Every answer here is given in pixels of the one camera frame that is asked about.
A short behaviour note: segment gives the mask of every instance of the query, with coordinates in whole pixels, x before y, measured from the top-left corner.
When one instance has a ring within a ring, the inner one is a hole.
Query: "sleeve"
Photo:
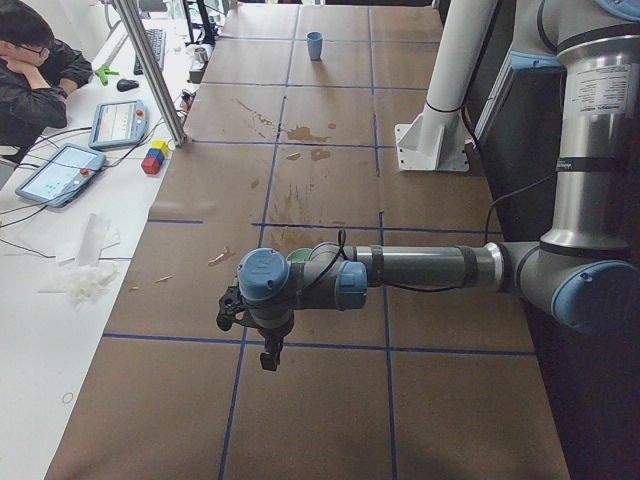
[[[31,90],[0,68],[0,114],[6,112],[43,127],[64,128],[67,108],[60,90],[58,87]]]
[[[58,70],[59,78],[55,83],[62,78],[68,78],[81,87],[87,84],[93,74],[91,63],[84,58],[82,52],[74,50],[61,40],[54,40],[49,59],[55,63]]]

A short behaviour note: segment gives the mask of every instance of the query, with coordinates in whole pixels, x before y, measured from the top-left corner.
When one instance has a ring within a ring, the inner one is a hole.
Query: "green object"
[[[299,248],[287,255],[287,260],[290,262],[306,262],[311,255],[311,248]]]
[[[120,75],[120,73],[114,72],[105,64],[101,66],[98,70],[96,70],[96,75],[98,75],[98,78],[100,79],[103,85],[107,85],[109,83],[109,79],[107,78],[107,75]]]

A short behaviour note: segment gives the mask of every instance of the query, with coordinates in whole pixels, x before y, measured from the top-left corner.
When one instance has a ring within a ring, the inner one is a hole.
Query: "black jacket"
[[[85,85],[93,70],[78,50],[55,40],[49,58],[39,68],[52,88],[31,90],[24,75],[14,73],[0,60],[0,145],[20,147],[5,158],[20,162],[46,127],[67,126],[67,110],[57,86],[62,78]]]

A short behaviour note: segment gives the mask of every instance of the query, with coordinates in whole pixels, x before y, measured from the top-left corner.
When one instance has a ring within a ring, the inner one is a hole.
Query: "black hair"
[[[53,43],[51,27],[19,0],[0,0],[0,40],[14,45],[46,47]]]

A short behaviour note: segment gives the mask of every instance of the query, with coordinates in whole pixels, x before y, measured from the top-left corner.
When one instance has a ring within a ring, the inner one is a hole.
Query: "warning label sticker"
[[[564,118],[580,115],[633,116],[640,64],[612,65],[567,76]]]

